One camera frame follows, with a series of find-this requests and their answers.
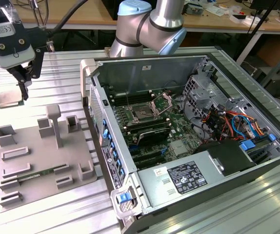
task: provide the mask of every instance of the blue tab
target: blue tab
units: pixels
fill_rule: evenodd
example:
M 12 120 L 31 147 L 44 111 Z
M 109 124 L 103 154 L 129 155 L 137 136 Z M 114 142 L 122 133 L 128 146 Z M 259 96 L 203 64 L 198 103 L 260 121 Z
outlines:
M 120 175 L 123 179 L 125 178 L 125 171 L 123 168 L 120 170 Z
M 113 142 L 111 143 L 111 148 L 112 148 L 113 150 L 115 149 L 115 145 L 114 145 Z
M 130 193 L 124 193 L 124 194 L 119 195 L 118 200 L 119 200 L 119 204 L 122 204 L 127 201 L 131 201 L 132 197 L 131 197 Z
M 121 167 L 121 162 L 120 162 L 119 159 L 117 160 L 116 166 L 117 166 L 117 168 L 120 168 L 120 167 Z
M 277 138 L 275 137 L 275 135 L 273 135 L 273 134 L 271 133 L 271 134 L 269 134 L 269 139 L 270 139 L 271 141 L 275 141 Z
M 119 158 L 119 155 L 117 154 L 116 150 L 114 150 L 113 156 L 115 161 Z
M 107 138 L 107 135 L 109 134 L 109 130 L 105 129 L 103 132 L 103 138 Z
M 244 150 L 249 150 L 254 148 L 256 145 L 252 142 L 252 140 L 243 141 L 240 147 Z

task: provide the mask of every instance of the label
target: label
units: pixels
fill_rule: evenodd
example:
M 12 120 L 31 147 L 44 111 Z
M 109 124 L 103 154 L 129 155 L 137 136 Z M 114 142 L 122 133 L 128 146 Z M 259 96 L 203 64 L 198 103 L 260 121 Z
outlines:
M 153 170 L 156 176 L 161 176 L 167 173 L 167 167 L 160 167 Z
M 207 182 L 194 161 L 167 170 L 178 193 L 185 194 Z
M 149 66 L 143 66 L 143 67 L 142 67 L 142 70 L 143 70 L 143 71 L 151 70 L 151 67 L 152 67 L 151 65 L 149 65 Z
M 0 38 L 11 36 L 15 34 L 13 25 L 9 22 L 0 23 Z
M 104 158 L 106 161 L 107 169 L 112 178 L 113 185 L 116 189 L 118 189 L 121 187 L 121 182 L 120 182 L 120 177 L 117 175 L 117 172 L 116 172 L 115 161 L 112 159 L 110 150 L 108 147 L 103 147 L 102 151 L 103 151 L 103 155 L 104 155 Z

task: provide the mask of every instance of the warning label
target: warning label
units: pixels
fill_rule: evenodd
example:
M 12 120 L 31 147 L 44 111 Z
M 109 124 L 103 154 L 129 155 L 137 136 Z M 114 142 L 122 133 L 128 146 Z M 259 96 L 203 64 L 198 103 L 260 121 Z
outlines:
M 185 194 L 207 184 L 194 161 L 167 170 L 178 193 Z

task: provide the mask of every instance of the desk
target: desk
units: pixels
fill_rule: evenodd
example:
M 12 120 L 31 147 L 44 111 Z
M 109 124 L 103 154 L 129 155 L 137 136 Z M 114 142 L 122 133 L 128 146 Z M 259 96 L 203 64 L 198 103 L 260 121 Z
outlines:
M 54 28 L 65 13 L 74 5 L 77 0 L 48 0 L 49 20 L 47 28 Z M 228 6 L 239 5 L 245 14 L 252 11 L 247 6 L 230 0 L 225 3 Z M 44 11 L 44 2 L 39 4 L 41 11 Z M 26 28 L 35 27 L 35 19 L 30 10 L 17 6 L 17 11 Z M 256 44 L 262 34 L 280 34 L 280 23 L 276 17 L 270 16 L 269 21 L 264 23 L 259 31 L 248 43 L 237 60 L 241 64 Z M 236 24 L 229 20 L 229 16 L 218 17 L 210 12 L 204 11 L 203 16 L 184 16 L 184 25 L 188 32 L 212 32 L 212 33 L 247 33 L 248 28 L 244 24 Z M 63 29 L 78 30 L 116 30 L 116 21 L 112 20 L 101 0 L 89 0 L 64 25 Z

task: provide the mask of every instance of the motherboard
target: motherboard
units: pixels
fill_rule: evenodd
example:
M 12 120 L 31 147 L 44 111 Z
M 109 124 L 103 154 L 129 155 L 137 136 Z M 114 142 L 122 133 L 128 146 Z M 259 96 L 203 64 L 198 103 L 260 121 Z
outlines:
M 140 170 L 189 156 L 201 144 L 202 136 L 172 96 L 155 90 L 113 99 L 117 123 Z

